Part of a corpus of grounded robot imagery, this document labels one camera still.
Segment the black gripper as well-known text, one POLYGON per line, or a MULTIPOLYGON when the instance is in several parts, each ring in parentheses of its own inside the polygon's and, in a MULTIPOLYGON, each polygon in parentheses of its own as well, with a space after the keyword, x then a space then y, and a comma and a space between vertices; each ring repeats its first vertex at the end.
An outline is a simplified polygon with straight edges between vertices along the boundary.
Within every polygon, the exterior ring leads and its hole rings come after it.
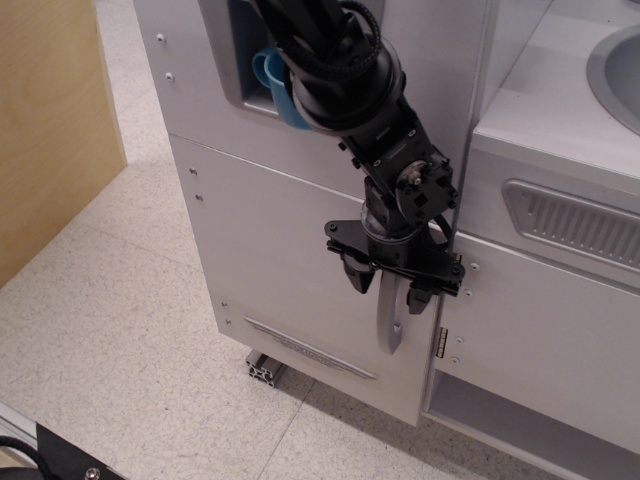
POLYGON ((420 315, 434 294, 457 296, 465 269, 446 244, 437 244, 428 229, 404 238, 377 239, 359 220, 332 220, 325 225, 327 249, 339 255, 351 285, 366 294, 378 270, 408 279, 407 306, 420 315))

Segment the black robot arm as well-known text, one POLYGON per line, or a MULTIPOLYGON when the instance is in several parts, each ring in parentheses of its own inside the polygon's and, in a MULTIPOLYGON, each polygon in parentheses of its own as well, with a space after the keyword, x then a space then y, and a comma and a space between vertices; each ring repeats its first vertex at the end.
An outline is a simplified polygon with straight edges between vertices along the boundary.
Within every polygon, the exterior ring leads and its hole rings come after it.
POLYGON ((437 294, 456 295, 465 271, 447 242, 445 212, 456 206, 449 160, 409 106, 399 58, 356 1, 258 1, 285 67, 285 90, 317 132, 336 136, 364 172, 357 220, 326 224, 353 287, 366 292, 377 272, 406 278, 407 305, 421 313, 437 294))

